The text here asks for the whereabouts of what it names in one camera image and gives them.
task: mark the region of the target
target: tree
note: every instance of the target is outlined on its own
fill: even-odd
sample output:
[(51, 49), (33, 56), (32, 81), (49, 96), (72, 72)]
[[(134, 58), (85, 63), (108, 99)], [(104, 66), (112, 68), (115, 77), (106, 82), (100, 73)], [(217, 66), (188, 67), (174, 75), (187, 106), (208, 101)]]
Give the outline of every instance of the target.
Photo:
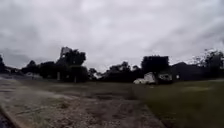
[(22, 68), (23, 73), (39, 73), (39, 67), (36, 65), (35, 61), (31, 60), (26, 67)]
[(40, 76), (43, 78), (57, 78), (56, 66), (53, 61), (40, 64)]
[(27, 64), (26, 67), (35, 67), (36, 66), (36, 63), (35, 61), (31, 60), (29, 64)]
[(88, 71), (82, 64), (86, 60), (86, 54), (76, 50), (70, 50), (56, 62), (56, 71), (60, 73), (63, 81), (84, 82), (88, 78)]
[(65, 58), (69, 65), (82, 65), (86, 60), (86, 54), (75, 49), (66, 53)]
[(90, 68), (89, 69), (89, 78), (90, 80), (96, 80), (97, 78), (95, 77), (95, 74), (97, 73), (95, 68)]
[(200, 66), (204, 70), (207, 77), (218, 77), (223, 73), (221, 67), (223, 66), (224, 53), (222, 51), (205, 50), (205, 54), (201, 57), (194, 58), (194, 64)]
[(169, 68), (168, 56), (145, 56), (141, 62), (143, 73), (159, 73)]
[(113, 65), (107, 70), (102, 78), (104, 81), (111, 82), (132, 82), (133, 77), (128, 62), (124, 61), (121, 64)]
[(2, 56), (0, 55), (0, 72), (3, 73), (5, 71), (6, 71), (6, 67), (5, 67), (5, 64), (3, 62)]

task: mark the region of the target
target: treeline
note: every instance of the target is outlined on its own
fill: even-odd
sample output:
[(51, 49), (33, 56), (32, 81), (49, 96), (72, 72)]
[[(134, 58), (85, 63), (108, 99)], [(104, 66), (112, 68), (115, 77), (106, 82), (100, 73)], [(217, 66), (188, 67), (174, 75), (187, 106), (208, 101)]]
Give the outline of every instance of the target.
[(86, 54), (71, 50), (56, 62), (48, 61), (36, 64), (33, 60), (21, 69), (26, 73), (39, 74), (45, 79), (58, 79), (66, 82), (85, 82), (88, 80), (87, 68), (82, 66), (86, 60)]
[[(145, 56), (140, 67), (131, 66), (124, 61), (112, 65), (104, 73), (94, 68), (89, 70), (83, 66), (86, 61), (86, 53), (79, 50), (70, 50), (57, 61), (47, 61), (36, 64), (33, 60), (21, 69), (26, 73), (39, 74), (46, 79), (58, 79), (69, 82), (105, 81), (105, 82), (133, 82), (137, 78), (143, 78), (146, 73), (152, 72), (155, 76), (160, 73), (170, 73), (173, 78), (182, 80), (211, 79), (224, 76), (224, 54), (221, 51), (205, 51), (203, 56), (195, 57), (193, 64), (169, 64), (168, 56)], [(0, 57), (0, 72), (6, 72), (6, 66)]]

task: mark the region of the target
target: dirt patch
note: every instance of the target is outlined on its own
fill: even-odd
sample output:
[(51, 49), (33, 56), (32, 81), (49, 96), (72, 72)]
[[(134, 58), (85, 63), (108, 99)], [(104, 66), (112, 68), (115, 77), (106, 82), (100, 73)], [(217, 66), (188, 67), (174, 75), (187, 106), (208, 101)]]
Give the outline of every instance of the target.
[(126, 88), (87, 84), (76, 90), (75, 86), (48, 88), (46, 83), (41, 88), (35, 81), (32, 86), (15, 80), (1, 83), (8, 86), (0, 86), (0, 90), (11, 88), (11, 92), (0, 92), (0, 102), (24, 124), (35, 128), (163, 128), (145, 105), (126, 99), (130, 94)]

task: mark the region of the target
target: sky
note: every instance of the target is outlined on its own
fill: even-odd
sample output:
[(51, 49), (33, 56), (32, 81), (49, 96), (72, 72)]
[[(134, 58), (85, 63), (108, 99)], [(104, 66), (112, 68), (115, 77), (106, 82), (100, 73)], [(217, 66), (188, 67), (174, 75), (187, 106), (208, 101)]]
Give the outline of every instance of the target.
[(56, 61), (68, 46), (86, 52), (85, 66), (105, 70), (143, 56), (190, 61), (224, 50), (222, 0), (0, 0), (0, 54), (21, 68)]

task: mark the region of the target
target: green lawn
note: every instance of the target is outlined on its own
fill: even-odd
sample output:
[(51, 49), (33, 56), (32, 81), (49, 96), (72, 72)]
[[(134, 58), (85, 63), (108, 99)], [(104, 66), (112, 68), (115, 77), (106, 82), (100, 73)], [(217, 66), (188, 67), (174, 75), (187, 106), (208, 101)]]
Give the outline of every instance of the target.
[(136, 85), (134, 90), (167, 128), (224, 128), (224, 81)]

